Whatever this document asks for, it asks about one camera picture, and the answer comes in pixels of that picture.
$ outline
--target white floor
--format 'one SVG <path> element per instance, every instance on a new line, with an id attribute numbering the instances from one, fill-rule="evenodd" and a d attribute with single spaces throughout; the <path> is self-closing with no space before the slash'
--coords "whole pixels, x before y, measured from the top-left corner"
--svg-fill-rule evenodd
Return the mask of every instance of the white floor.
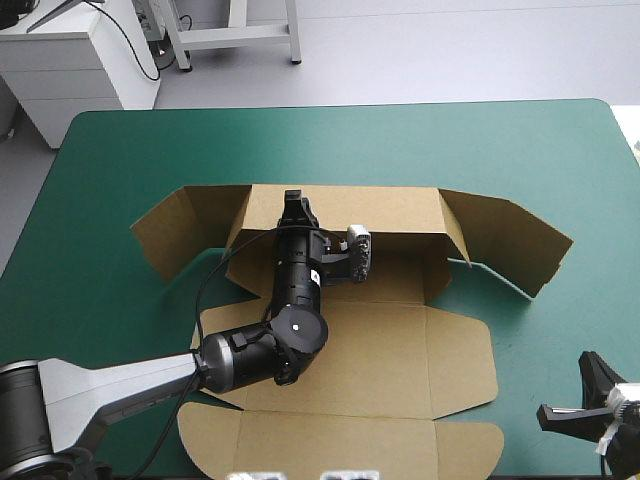
<path id="1" fill-rule="evenodd" d="M 192 73 L 163 72 L 157 108 L 593 97 L 625 105 L 616 115 L 640 139 L 640 1 L 298 2 L 302 65 L 284 45 L 194 52 Z M 282 4 L 249 0 L 249 18 L 284 18 Z M 224 10 L 179 5 L 196 28 Z M 0 144 L 0 272 L 53 157 L 28 119 Z"/>

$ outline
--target cardboard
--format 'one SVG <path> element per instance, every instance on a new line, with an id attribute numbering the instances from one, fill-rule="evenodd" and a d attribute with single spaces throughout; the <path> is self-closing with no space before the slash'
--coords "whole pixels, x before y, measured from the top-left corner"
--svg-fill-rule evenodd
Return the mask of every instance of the cardboard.
<path id="1" fill-rule="evenodd" d="M 207 310 L 205 333 L 259 318 L 266 303 Z M 291 480 L 340 468 L 385 479 L 491 473 L 503 445 L 498 427 L 433 421 L 496 397 L 484 323 L 418 304 L 327 301 L 323 314 L 329 342 L 294 385 L 261 382 L 221 396 L 244 412 L 183 406 L 180 436 L 198 468 L 212 478 L 284 470 Z"/>
<path id="2" fill-rule="evenodd" d="M 244 412 L 184 405 L 189 456 L 218 479 L 272 470 L 306 480 L 336 469 L 379 470 L 385 480 L 488 476 L 500 429 L 437 420 L 496 397 L 488 328 L 425 303 L 450 280 L 448 256 L 483 262 L 535 296 L 571 240 L 506 200 L 426 187 L 190 186 L 132 228 L 171 279 L 205 248 L 235 248 L 273 228 L 288 188 L 302 188 L 324 228 L 367 226 L 370 276 L 322 290 L 329 340 L 297 383 L 222 396 Z M 271 295 L 272 242 L 255 242 L 227 270 L 260 299 L 203 312 L 206 333 L 258 321 Z"/>
<path id="3" fill-rule="evenodd" d="M 572 243 L 508 200 L 431 187 L 186 186 L 151 209 L 132 230 L 149 263 L 170 280 L 206 248 L 238 245 L 257 231 L 273 228 L 288 188 L 302 188 L 323 228 L 344 232 L 351 223 L 366 225 L 376 249 L 374 262 L 387 252 L 404 254 L 412 262 L 419 255 L 427 300 L 450 279 L 447 256 L 484 263 L 535 297 Z M 245 258 L 257 258 L 270 241 L 265 238 L 261 248 L 250 249 Z M 262 274 L 261 286 L 266 288 L 270 271 Z M 260 289 L 249 277 L 243 286 Z"/>

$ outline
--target cable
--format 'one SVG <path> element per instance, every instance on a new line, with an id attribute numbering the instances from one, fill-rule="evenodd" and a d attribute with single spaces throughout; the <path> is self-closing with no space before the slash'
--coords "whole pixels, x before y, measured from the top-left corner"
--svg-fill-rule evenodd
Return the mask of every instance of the cable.
<path id="1" fill-rule="evenodd" d="M 167 435 L 169 434 L 169 431 L 171 430 L 171 427 L 173 427 L 173 424 L 176 421 L 176 417 L 178 416 L 178 411 L 180 410 L 180 407 L 184 403 L 185 398 L 187 398 L 187 395 L 191 391 L 191 386 L 193 385 L 193 382 L 197 378 L 198 378 L 198 370 L 196 369 L 196 371 L 193 372 L 193 375 L 191 375 L 191 377 L 189 377 L 189 381 L 187 382 L 187 385 L 185 386 L 184 390 L 180 394 L 180 397 L 178 398 L 178 401 L 176 402 L 175 407 L 173 407 L 173 410 L 171 411 L 171 414 L 169 415 L 167 423 L 165 424 L 164 428 L 162 429 L 162 432 L 160 432 L 160 435 L 158 436 L 158 439 L 156 440 L 155 445 L 151 449 L 151 452 L 149 452 L 149 455 L 147 456 L 146 460 L 142 463 L 142 465 L 140 465 L 140 467 L 138 467 L 136 472 L 133 475 L 131 475 L 129 478 L 127 478 L 126 480 L 137 480 L 145 472 L 145 470 L 147 468 L 149 468 L 149 466 L 153 463 L 153 461 L 156 458 L 156 455 L 160 451 L 160 447 L 162 447 L 162 444 L 164 443 L 165 439 L 167 438 Z"/>
<path id="2" fill-rule="evenodd" d="M 102 8 L 98 7 L 97 5 L 94 5 L 93 3 L 91 3 L 89 0 L 82 0 L 84 3 L 86 3 L 87 5 L 92 6 L 94 9 L 96 9 L 98 12 L 102 13 L 104 16 L 106 16 L 109 20 L 111 20 L 113 22 L 113 24 L 118 27 L 118 30 L 120 30 L 120 33 L 122 33 L 122 36 L 124 37 L 124 39 L 127 41 L 127 43 L 129 44 L 129 48 L 131 49 L 131 52 L 133 53 L 133 57 L 136 59 L 136 63 L 138 64 L 138 67 L 140 67 L 140 70 L 142 71 L 142 73 L 144 74 L 145 77 L 147 77 L 149 80 L 151 80 L 152 82 L 157 82 L 158 80 L 160 80 L 160 72 L 158 72 L 158 75 L 156 75 L 155 77 L 152 77 L 151 75 L 149 75 L 147 73 L 147 71 L 144 69 L 144 67 L 142 66 L 142 63 L 140 62 L 140 59 L 138 58 L 138 53 L 136 52 L 136 49 L 133 48 L 133 44 L 131 43 L 131 40 L 129 39 L 129 36 L 125 33 L 125 31 L 123 30 L 123 28 L 120 26 L 120 24 L 116 21 L 115 18 L 113 18 L 111 15 L 109 15 L 107 12 L 105 12 Z"/>
<path id="3" fill-rule="evenodd" d="M 602 455 L 600 455 L 600 477 L 602 477 L 603 480 L 607 478 L 607 468 Z"/>
<path id="4" fill-rule="evenodd" d="M 180 21 L 182 22 L 185 18 L 189 19 L 189 26 L 187 27 L 187 29 L 191 30 L 191 27 L 193 27 L 193 18 L 191 18 L 191 15 L 183 15 L 180 17 Z M 173 58 L 169 63 L 167 63 L 164 67 L 158 67 L 158 64 L 156 63 L 156 68 L 158 69 L 159 72 L 161 72 L 162 70 L 166 70 L 171 65 L 173 65 L 175 61 L 176 61 L 176 54 L 174 53 Z"/>
<path id="5" fill-rule="evenodd" d="M 270 230 L 265 230 L 264 232 L 261 232 L 261 233 L 257 234 L 255 237 L 250 238 L 249 240 L 244 242 L 242 245 L 240 245 L 238 248 L 236 248 L 235 250 L 230 252 L 227 256 L 223 256 L 222 259 L 220 259 L 220 262 L 218 262 L 218 264 L 214 268 L 212 268 L 211 271 L 204 278 L 204 280 L 200 284 L 200 288 L 198 289 L 198 293 L 196 294 L 195 319 L 196 319 L 196 326 L 198 327 L 198 339 L 200 341 L 200 344 L 199 344 L 198 348 L 202 347 L 202 342 L 204 340 L 204 329 L 202 327 L 202 320 L 200 319 L 200 303 L 201 303 L 202 295 L 204 294 L 204 290 L 205 290 L 207 284 L 213 278 L 213 276 L 216 274 L 216 272 L 218 272 L 223 265 L 225 265 L 227 262 L 229 262 L 229 260 L 231 260 L 233 257 L 235 257 L 238 253 L 240 253 L 242 250 L 244 250 L 246 247 L 248 247 L 249 245 L 253 244 L 254 242 L 257 242 L 261 238 L 264 238 L 267 235 L 269 235 L 271 233 L 274 233 L 274 232 L 280 232 L 282 230 L 292 230 L 292 229 L 317 230 L 317 231 L 322 232 L 322 233 L 327 234 L 327 235 L 333 235 L 335 238 L 338 239 L 338 241 L 342 240 L 342 237 L 340 237 L 340 235 L 338 235 L 337 233 L 334 233 L 334 232 L 332 232 L 330 230 L 326 230 L 324 228 L 312 227 L 312 226 L 307 226 L 307 225 L 284 225 L 284 226 L 280 226 L 280 227 L 274 227 L 274 228 L 272 228 Z"/>
<path id="6" fill-rule="evenodd" d="M 270 233 L 273 233 L 273 232 L 276 232 L 276 231 L 282 231 L 282 230 L 289 230 L 289 229 L 317 230 L 319 232 L 322 232 L 322 233 L 325 233 L 325 234 L 328 234 L 328 235 L 333 235 L 338 240 L 342 240 L 342 237 L 340 237 L 337 233 L 331 232 L 329 230 L 325 230 L 324 228 L 311 227 L 311 226 L 299 226 L 299 225 L 285 225 L 285 226 L 282 226 L 282 227 L 275 227 L 275 228 L 272 228 L 271 230 L 266 230 L 266 231 L 264 231 L 262 233 L 259 233 L 258 235 L 250 238 L 249 240 L 244 242 L 242 245 L 240 245 L 238 248 L 233 250 L 231 253 L 229 253 L 229 255 L 223 257 L 222 259 L 220 259 L 220 262 L 218 262 L 218 264 L 207 274 L 207 276 L 205 277 L 203 282 L 200 284 L 200 288 L 199 288 L 198 293 L 196 295 L 196 324 L 198 326 L 198 336 L 200 338 L 199 348 L 202 347 L 202 341 L 204 339 L 202 321 L 200 320 L 200 301 L 201 301 L 201 298 L 202 298 L 202 294 L 204 293 L 204 289 L 207 286 L 207 284 L 209 283 L 209 281 L 211 280 L 211 278 L 213 278 L 213 275 L 215 275 L 215 273 L 218 270 L 220 270 L 220 268 L 223 265 L 228 263 L 229 260 L 231 260 L 234 256 L 236 256 L 238 253 L 240 253 L 243 249 L 245 249 L 249 245 L 253 244 L 254 242 L 258 241 L 259 239 L 261 239 L 261 238 L 263 238 L 265 236 L 267 236 Z M 267 310 L 265 310 L 265 313 L 264 313 L 265 317 L 266 317 L 266 315 L 268 315 L 269 310 L 270 310 L 270 306 L 268 306 Z M 274 335 L 274 332 L 267 332 L 265 330 L 265 332 L 262 332 L 260 334 L 260 336 L 262 336 L 262 335 L 264 335 L 266 333 L 269 333 L 270 335 Z M 286 343 L 284 343 L 282 347 L 284 348 L 285 352 L 287 353 L 287 355 L 290 358 L 291 357 L 295 358 L 295 356 L 290 351 L 290 348 L 288 347 L 288 345 L 286 345 Z M 169 431 L 171 430 L 171 427 L 175 423 L 175 420 L 176 420 L 176 417 L 178 416 L 178 411 L 180 410 L 180 407 L 182 406 L 182 404 L 184 403 L 185 399 L 187 398 L 187 395 L 191 391 L 191 387 L 192 387 L 193 383 L 196 381 L 197 378 L 198 378 L 198 370 L 196 370 L 193 373 L 193 375 L 191 375 L 191 377 L 189 378 L 189 381 L 185 385 L 184 390 L 180 394 L 180 397 L 178 398 L 178 401 L 176 402 L 176 405 L 173 407 L 173 410 L 171 411 L 171 414 L 169 415 L 169 418 L 167 419 L 167 423 L 165 424 L 164 428 L 162 429 L 162 432 L 160 432 L 160 435 L 158 436 L 158 439 L 156 440 L 155 445 L 151 449 L 151 452 L 149 452 L 149 455 L 147 456 L 146 460 L 142 463 L 142 465 L 140 465 L 140 467 L 138 467 L 138 469 L 135 471 L 135 473 L 133 475 L 131 475 L 129 478 L 127 478 L 126 480 L 138 480 L 140 478 L 140 476 L 145 472 L 145 470 L 147 468 L 149 468 L 149 466 L 153 463 L 153 460 L 155 459 L 156 455 L 160 451 L 160 448 L 162 447 L 162 444 L 166 440 L 167 435 L 169 434 Z"/>
<path id="7" fill-rule="evenodd" d="M 185 18 L 189 19 L 189 26 L 187 27 L 187 29 L 191 30 L 191 27 L 193 27 L 193 18 L 191 18 L 191 15 L 183 15 L 180 17 L 180 21 L 184 20 Z"/>

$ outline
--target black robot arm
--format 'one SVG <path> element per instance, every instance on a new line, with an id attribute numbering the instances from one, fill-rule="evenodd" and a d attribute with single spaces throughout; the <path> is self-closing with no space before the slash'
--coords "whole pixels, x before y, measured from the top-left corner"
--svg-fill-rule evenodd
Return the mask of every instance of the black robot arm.
<path id="1" fill-rule="evenodd" d="M 598 444 L 616 480 L 640 473 L 640 384 L 628 383 L 596 353 L 583 352 L 582 408 L 541 405 L 542 430 Z"/>
<path id="2" fill-rule="evenodd" d="M 197 351 L 97 370 L 56 358 L 0 367 L 0 480 L 95 478 L 92 455 L 119 420 L 200 388 L 224 393 L 269 378 L 295 382 L 328 338 L 321 287 L 363 281 L 370 265 L 363 226 L 349 227 L 339 253 L 323 232 L 309 201 L 287 191 L 269 314 L 207 335 Z"/>

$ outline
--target open cardboard box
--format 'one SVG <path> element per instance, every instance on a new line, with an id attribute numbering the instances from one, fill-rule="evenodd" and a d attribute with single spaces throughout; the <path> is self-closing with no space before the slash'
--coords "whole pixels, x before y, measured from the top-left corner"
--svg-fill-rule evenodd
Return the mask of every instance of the open cardboard box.
<path id="1" fill-rule="evenodd" d="M 367 226 L 369 278 L 323 289 L 329 341 L 296 384 L 223 395 L 244 412 L 181 408 L 180 436 L 194 463 L 217 479 L 266 470 L 306 480 L 336 469 L 378 470 L 385 480 L 488 476 L 502 451 L 500 429 L 436 421 L 496 397 L 488 328 L 425 303 L 449 283 L 447 257 L 484 263 L 535 296 L 571 240 L 507 200 L 426 187 L 188 186 L 132 229 L 171 279 L 204 249 L 234 248 L 273 228 L 291 188 L 302 189 L 323 228 Z M 227 270 L 260 299 L 203 312 L 205 333 L 260 318 L 272 241 L 256 242 Z"/>

